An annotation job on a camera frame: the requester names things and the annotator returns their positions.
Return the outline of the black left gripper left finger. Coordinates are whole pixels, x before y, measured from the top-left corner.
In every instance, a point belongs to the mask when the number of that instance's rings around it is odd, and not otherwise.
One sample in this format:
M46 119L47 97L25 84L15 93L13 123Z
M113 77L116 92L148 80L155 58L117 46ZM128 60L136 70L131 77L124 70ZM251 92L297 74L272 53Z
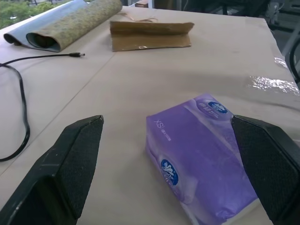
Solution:
M96 169L102 115L65 127L0 211L2 225L75 225Z

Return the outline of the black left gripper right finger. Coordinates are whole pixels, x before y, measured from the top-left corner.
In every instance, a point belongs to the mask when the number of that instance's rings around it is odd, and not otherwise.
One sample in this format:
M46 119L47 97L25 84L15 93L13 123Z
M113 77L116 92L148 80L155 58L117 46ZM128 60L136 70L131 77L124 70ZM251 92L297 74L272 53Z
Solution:
M270 221L300 223L300 148L280 127L233 116L244 170Z

